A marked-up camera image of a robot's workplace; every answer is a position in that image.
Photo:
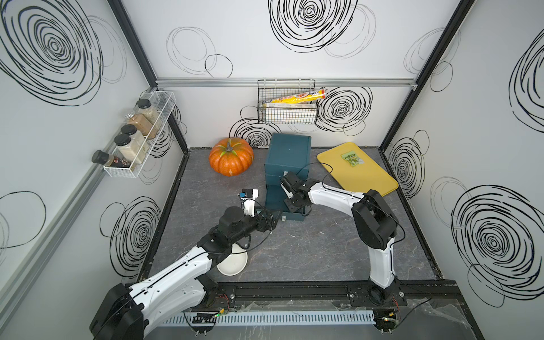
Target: orange pumpkin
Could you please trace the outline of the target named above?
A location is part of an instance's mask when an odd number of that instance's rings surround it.
[[[225,138],[212,148],[208,160],[216,172],[225,176],[236,176],[253,163],[253,149],[242,138]]]

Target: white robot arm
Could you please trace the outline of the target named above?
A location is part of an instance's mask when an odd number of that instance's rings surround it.
[[[393,282],[393,243],[396,218],[379,193],[352,193],[303,181],[293,173],[281,180],[285,203],[295,212],[311,204],[331,207],[352,216],[360,238],[368,245],[370,279],[383,299]],[[232,245],[252,231],[270,232],[279,217],[255,212],[257,190],[240,193],[242,207],[229,207],[213,227],[182,258],[152,277],[126,288],[119,284],[107,293],[89,329],[94,339],[143,339],[174,314],[197,306],[217,284],[206,273],[231,254]]]

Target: green snack package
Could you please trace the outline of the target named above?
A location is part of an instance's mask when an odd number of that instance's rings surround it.
[[[359,156],[357,156],[355,151],[346,152],[345,154],[342,154],[341,157],[347,160],[349,164],[351,164],[351,166],[364,164],[364,161],[361,158],[359,158]]]

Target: seasoning bottle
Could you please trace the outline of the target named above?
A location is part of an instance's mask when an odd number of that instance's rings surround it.
[[[138,145],[140,145],[140,146],[143,145],[144,147],[142,147],[141,150],[144,153],[147,153],[147,151],[149,150],[149,145],[146,143],[142,133],[140,131],[138,131],[138,129],[136,129],[136,127],[134,125],[132,125],[132,124],[124,125],[123,127],[121,127],[121,133],[128,134],[131,137],[132,140],[134,140],[136,143],[138,143]]]
[[[136,102],[136,106],[138,107],[137,113],[143,114],[151,125],[155,124],[155,121],[159,118],[159,112],[155,106],[151,105],[149,99],[140,99]]]
[[[138,152],[140,145],[126,133],[121,133],[115,136],[113,140],[117,144],[117,149],[125,156],[126,159],[134,162],[135,164],[141,164],[145,159],[145,152]]]
[[[91,160],[93,163],[102,164],[111,168],[128,168],[131,166],[130,162],[100,150],[95,151]]]
[[[129,124],[134,125],[148,139],[153,139],[157,135],[157,128],[153,127],[153,124],[149,123],[143,114],[132,111],[125,118]]]

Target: wall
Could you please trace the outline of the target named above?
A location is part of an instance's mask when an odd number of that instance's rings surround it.
[[[1,7],[3,296],[147,84],[106,1]]]
[[[312,146],[346,141],[380,145],[410,88],[326,88],[315,124],[257,121],[257,88],[178,88],[182,131],[191,147],[213,146],[221,138],[241,137],[266,147],[274,132],[312,136]]]
[[[458,1],[124,4],[159,78],[411,78]],[[414,42],[417,49],[411,49]]]
[[[5,303],[7,285],[97,167],[92,153],[109,144],[147,82],[105,0],[0,8]],[[177,108],[172,114],[179,120]],[[106,292],[139,272],[182,159],[168,126],[157,138],[139,178],[104,176],[0,339],[92,339],[88,327]]]
[[[149,157],[146,177],[104,177],[1,340],[92,339],[106,292],[134,282],[157,228],[182,157],[177,142],[162,154]]]
[[[477,1],[386,153],[486,339],[541,338],[543,10]]]

